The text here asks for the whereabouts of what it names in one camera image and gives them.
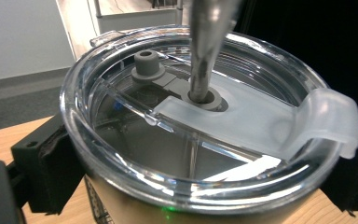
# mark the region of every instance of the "sliding lid closure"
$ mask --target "sliding lid closure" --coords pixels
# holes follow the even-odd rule
[[[292,159],[314,138],[339,142],[340,156],[354,157],[358,109],[351,98],[339,92],[315,89],[299,107],[294,107],[216,73],[211,87],[227,102],[225,111],[208,111],[169,96],[151,113],[158,120],[154,123],[167,127],[170,123],[166,118],[175,120],[222,142],[282,160]]]

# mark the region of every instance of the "white wall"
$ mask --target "white wall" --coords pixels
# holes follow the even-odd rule
[[[0,0],[0,79],[74,61],[55,0]]]

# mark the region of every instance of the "wooden table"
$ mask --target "wooden table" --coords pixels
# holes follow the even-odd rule
[[[0,130],[0,160],[9,164],[13,160],[10,153],[10,147],[47,120],[48,118],[39,119]],[[23,207],[23,211],[29,224],[95,223],[83,181],[77,187],[68,204],[64,207],[61,215],[45,216],[44,214],[33,214],[31,213],[28,204]],[[337,209],[318,189],[297,209],[295,213],[284,221],[284,224],[358,223],[358,212],[355,212],[354,214],[356,217],[351,217],[346,212],[341,213],[339,209]]]

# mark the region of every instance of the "transparent plastic lid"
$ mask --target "transparent plastic lid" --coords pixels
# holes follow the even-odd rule
[[[358,112],[292,55],[227,35],[207,102],[189,101],[186,27],[94,49],[62,87],[64,122],[89,174],[149,203],[238,214],[295,200],[358,145]]]

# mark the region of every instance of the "floor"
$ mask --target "floor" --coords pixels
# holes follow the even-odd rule
[[[62,22],[77,59],[90,49],[90,39],[97,36],[92,22],[92,17],[95,17],[93,2],[57,0]],[[190,2],[184,1],[184,24],[188,24]],[[172,0],[159,0],[159,3],[161,9],[172,7]],[[158,10],[152,8],[151,0],[100,0],[100,5],[103,15]],[[67,70],[1,79],[0,129],[60,113],[59,94]]]

